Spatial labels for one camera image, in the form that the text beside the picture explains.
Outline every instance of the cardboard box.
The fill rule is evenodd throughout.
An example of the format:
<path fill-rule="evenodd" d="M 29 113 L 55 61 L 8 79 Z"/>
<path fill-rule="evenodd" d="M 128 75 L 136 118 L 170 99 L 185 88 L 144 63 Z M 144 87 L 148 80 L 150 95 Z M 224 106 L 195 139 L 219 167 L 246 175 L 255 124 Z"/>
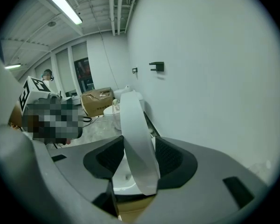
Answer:
<path fill-rule="evenodd" d="M 89 117 L 104 114 L 104 109 L 111 106 L 112 101 L 113 94 L 110 88 L 87 91 L 81 96 L 82 107 Z"/>

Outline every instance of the ceiling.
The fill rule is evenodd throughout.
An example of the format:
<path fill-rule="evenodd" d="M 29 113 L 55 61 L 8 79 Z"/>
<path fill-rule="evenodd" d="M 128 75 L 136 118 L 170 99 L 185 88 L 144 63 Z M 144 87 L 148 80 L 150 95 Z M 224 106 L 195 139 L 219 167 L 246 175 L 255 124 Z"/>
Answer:
<path fill-rule="evenodd" d="M 111 30 L 109 0 L 68 0 L 83 20 L 75 25 L 50 0 L 22 0 L 0 32 L 5 65 L 21 63 L 10 70 L 19 79 L 37 60 L 56 47 L 89 33 Z M 117 0 L 114 0 L 117 30 Z M 122 5 L 130 4 L 123 0 Z M 121 29 L 125 29 L 129 7 L 122 7 Z"/>

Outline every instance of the fluorescent light fixture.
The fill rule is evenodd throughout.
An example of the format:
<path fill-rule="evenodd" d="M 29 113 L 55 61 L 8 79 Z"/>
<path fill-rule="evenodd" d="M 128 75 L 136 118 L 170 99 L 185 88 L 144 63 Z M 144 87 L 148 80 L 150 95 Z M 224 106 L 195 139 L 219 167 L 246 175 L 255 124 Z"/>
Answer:
<path fill-rule="evenodd" d="M 12 69 L 12 68 L 17 68 L 17 67 L 20 67 L 21 64 L 16 64 L 16 65 L 8 65 L 5 67 L 5 69 Z"/>
<path fill-rule="evenodd" d="M 64 13 L 76 24 L 82 23 L 82 20 L 79 18 L 79 16 L 76 14 L 74 9 L 69 5 L 69 3 L 66 0 L 52 0 L 55 2 L 57 6 L 61 10 L 64 11 Z"/>

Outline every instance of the ceiling beam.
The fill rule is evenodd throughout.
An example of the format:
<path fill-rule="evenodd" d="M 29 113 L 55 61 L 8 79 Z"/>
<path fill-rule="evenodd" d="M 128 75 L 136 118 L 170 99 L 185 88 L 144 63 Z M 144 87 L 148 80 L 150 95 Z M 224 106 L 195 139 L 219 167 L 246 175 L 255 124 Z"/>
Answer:
<path fill-rule="evenodd" d="M 46 8 L 48 8 L 52 13 L 58 15 L 60 14 L 60 18 L 62 21 L 64 21 L 66 24 L 68 24 L 75 32 L 77 32 L 79 35 L 83 35 L 82 28 L 78 25 L 76 25 L 71 19 L 69 19 L 62 11 L 57 9 L 55 5 L 52 4 L 49 0 L 38 0 L 41 4 L 43 4 Z"/>
<path fill-rule="evenodd" d="M 37 50 L 37 51 L 45 51 L 49 52 L 49 46 L 39 45 L 30 42 L 20 42 L 15 40 L 1 40 L 1 45 L 3 50 L 7 49 L 20 49 L 22 50 Z"/>

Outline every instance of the white wall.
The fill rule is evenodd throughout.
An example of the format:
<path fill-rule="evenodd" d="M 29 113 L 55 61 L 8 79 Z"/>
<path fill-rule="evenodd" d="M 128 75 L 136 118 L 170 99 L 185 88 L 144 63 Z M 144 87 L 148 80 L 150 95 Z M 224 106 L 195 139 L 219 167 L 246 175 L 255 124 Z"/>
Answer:
<path fill-rule="evenodd" d="M 42 74 L 43 74 L 43 72 L 46 69 L 52 70 L 51 59 L 48 59 L 48 60 L 44 61 L 42 64 L 40 64 L 38 67 L 35 68 L 36 78 L 37 79 L 41 79 L 42 78 Z M 50 89 L 52 91 L 57 92 L 57 87 L 56 87 L 56 84 L 55 84 L 55 79 L 52 80 L 52 81 L 49 81 L 49 86 L 50 86 Z"/>
<path fill-rule="evenodd" d="M 138 0 L 128 45 L 161 136 L 220 150 L 272 183 L 280 34 L 256 0 Z M 150 71 L 156 61 L 164 73 Z"/>
<path fill-rule="evenodd" d="M 73 91 L 75 86 L 70 72 L 69 55 L 67 49 L 57 53 L 56 59 L 64 92 Z"/>
<path fill-rule="evenodd" d="M 26 81 L 26 79 L 27 79 L 28 76 L 29 76 L 29 77 L 38 78 L 38 77 L 36 77 L 35 69 L 30 68 L 30 69 L 19 79 L 19 83 L 20 83 L 21 85 L 24 85 L 24 83 L 25 83 L 25 81 Z"/>
<path fill-rule="evenodd" d="M 122 89 L 130 84 L 132 79 L 126 35 L 113 36 L 111 32 L 104 32 L 103 39 L 104 43 L 100 34 L 87 38 L 87 53 L 94 87 L 111 87 L 114 91 Z"/>
<path fill-rule="evenodd" d="M 85 42 L 72 47 L 74 62 L 87 58 L 87 45 Z"/>

